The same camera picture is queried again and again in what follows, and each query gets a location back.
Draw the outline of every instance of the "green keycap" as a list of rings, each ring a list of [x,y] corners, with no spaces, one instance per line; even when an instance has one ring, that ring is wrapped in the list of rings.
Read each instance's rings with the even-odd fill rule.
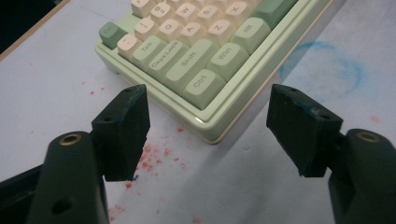
[[[207,69],[229,81],[248,59],[248,53],[235,43],[226,43],[212,57]]]
[[[233,34],[231,42],[244,48],[248,54],[252,54],[270,33],[270,26],[264,20],[249,18]]]
[[[132,63],[147,72],[149,63],[166,46],[166,42],[155,35],[151,35],[143,44],[134,51]]]
[[[265,20],[273,30],[297,0],[262,0],[253,17]]]
[[[117,42],[121,40],[126,34],[118,25],[111,21],[108,21],[99,30],[99,36],[105,46],[110,49],[114,49],[117,46]]]
[[[225,81],[216,73],[203,69],[187,84],[183,98],[203,110],[224,87]]]
[[[171,41],[158,55],[149,63],[148,74],[159,82],[163,82],[166,72],[177,62],[177,60],[189,49],[180,41]]]
[[[166,73],[163,84],[181,95],[186,85],[202,69],[206,68],[212,56],[219,50],[212,41],[200,39]]]

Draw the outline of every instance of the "blue scribble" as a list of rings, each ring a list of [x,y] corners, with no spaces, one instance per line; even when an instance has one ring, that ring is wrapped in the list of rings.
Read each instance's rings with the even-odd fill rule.
[[[291,71],[293,76],[286,79]],[[290,83],[324,102],[352,93],[361,84],[363,69],[336,46],[318,41],[298,46],[280,68],[279,75],[286,79],[285,85]]]

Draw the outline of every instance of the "table surface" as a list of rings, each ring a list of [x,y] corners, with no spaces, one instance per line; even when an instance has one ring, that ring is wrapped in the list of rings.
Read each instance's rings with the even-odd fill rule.
[[[129,86],[94,52],[100,27],[129,8],[129,0],[71,0],[0,62],[0,181],[41,164],[53,138],[89,132]],[[367,129],[394,144],[395,39],[395,1],[347,0],[280,75],[343,118],[342,133]],[[267,110],[246,113],[248,123],[211,146],[149,103],[142,160],[150,166],[139,163],[132,183],[106,183],[112,223],[334,223],[330,172],[299,177],[265,126]]]

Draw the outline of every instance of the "green keyboard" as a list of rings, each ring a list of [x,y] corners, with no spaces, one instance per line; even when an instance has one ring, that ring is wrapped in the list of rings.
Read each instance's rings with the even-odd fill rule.
[[[223,139],[332,0],[132,0],[96,52],[210,144]]]

